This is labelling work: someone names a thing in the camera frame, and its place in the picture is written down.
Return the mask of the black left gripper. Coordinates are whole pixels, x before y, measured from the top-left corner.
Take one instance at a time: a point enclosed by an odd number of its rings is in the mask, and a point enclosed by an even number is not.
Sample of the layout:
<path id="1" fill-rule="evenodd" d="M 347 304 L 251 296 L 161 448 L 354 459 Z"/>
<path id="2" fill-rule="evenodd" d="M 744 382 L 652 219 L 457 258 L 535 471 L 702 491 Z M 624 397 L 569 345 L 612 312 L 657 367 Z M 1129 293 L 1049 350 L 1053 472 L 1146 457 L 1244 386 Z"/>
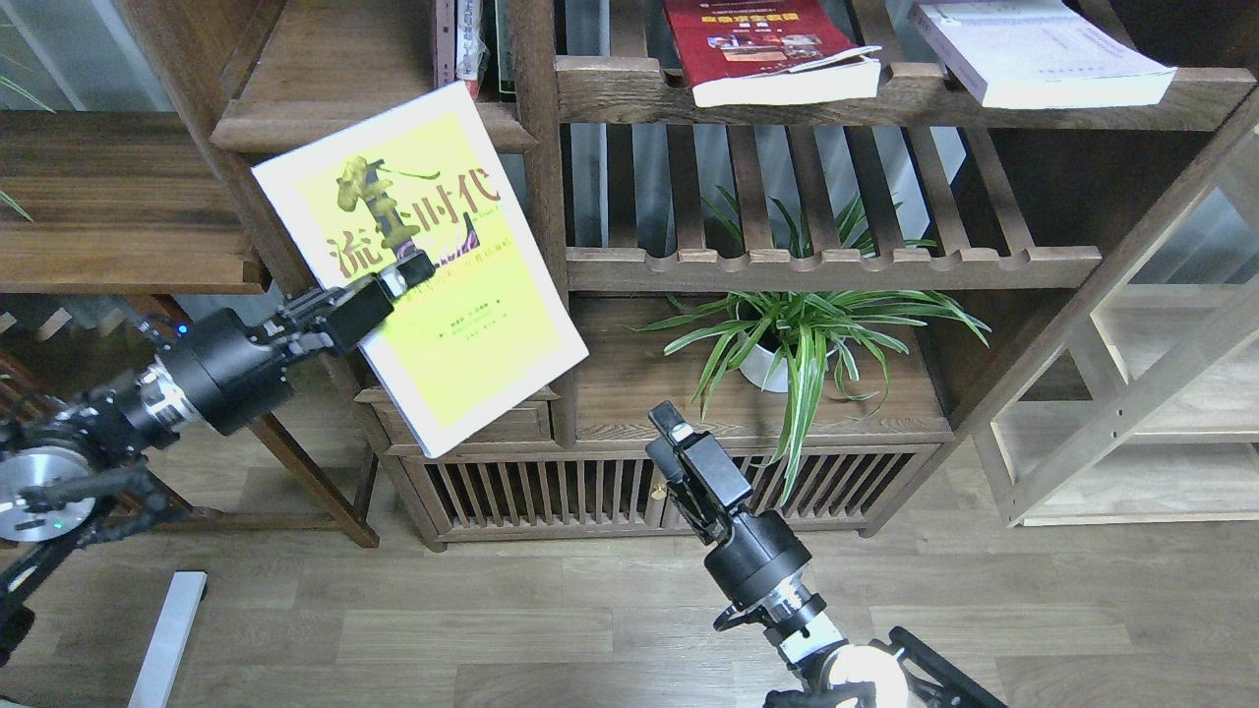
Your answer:
<path id="1" fill-rule="evenodd" d="M 329 350 L 351 351 L 394 309 L 397 296 L 423 283 L 437 266 L 413 249 L 350 285 L 312 288 L 257 325 L 219 310 L 157 351 L 138 375 L 141 411 L 164 438 L 206 421 L 233 435 L 291 397 L 290 367 Z"/>

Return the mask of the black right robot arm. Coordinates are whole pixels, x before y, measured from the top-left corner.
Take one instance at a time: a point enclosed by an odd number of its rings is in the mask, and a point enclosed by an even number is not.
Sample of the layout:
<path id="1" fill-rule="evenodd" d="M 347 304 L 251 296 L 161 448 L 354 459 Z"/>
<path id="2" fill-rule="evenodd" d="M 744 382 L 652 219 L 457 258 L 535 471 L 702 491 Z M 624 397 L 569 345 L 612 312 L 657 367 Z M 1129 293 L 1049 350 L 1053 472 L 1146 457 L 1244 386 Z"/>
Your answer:
<path id="1" fill-rule="evenodd" d="M 752 511 L 752 486 L 721 443 L 697 432 L 674 403 L 648 412 L 658 436 L 647 454 L 689 528 L 709 552 L 704 564 L 728 608 L 716 631 L 760 624 L 799 678 L 799 690 L 771 690 L 768 707 L 997 707 L 998 698 L 905 630 L 886 642 L 854 644 L 827 617 L 802 574 L 810 551 L 774 510 Z"/>

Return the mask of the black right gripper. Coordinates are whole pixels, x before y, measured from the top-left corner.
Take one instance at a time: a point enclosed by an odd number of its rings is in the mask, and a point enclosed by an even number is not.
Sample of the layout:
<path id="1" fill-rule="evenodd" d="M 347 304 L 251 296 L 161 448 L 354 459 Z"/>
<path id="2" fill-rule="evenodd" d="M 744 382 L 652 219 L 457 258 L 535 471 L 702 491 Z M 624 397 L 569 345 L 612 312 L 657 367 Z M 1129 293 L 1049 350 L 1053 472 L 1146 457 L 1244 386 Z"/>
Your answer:
<path id="1" fill-rule="evenodd" d="M 713 435 L 695 435 L 679 408 L 648 411 L 658 431 L 648 457 L 689 528 L 710 551 L 704 564 L 730 601 L 731 614 L 796 614 L 810 603 L 801 580 L 810 552 L 778 511 L 755 514 L 752 486 Z"/>

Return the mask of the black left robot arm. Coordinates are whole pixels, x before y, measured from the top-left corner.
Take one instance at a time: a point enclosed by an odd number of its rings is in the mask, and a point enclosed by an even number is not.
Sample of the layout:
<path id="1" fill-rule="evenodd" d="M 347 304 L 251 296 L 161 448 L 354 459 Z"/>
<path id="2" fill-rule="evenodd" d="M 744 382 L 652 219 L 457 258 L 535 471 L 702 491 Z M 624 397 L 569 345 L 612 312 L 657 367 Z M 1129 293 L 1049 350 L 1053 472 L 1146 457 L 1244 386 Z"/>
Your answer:
<path id="1" fill-rule="evenodd" d="M 26 598 L 73 551 L 183 518 L 149 471 L 193 423 L 234 435 L 293 393 L 290 367 L 353 351 L 405 291 L 436 273 L 421 249 L 349 285 L 311 288 L 247 325 L 222 309 L 161 340 L 138 375 L 122 375 L 30 423 L 3 423 L 3 538 L 31 551 L 3 572 L 3 658 L 26 639 Z"/>

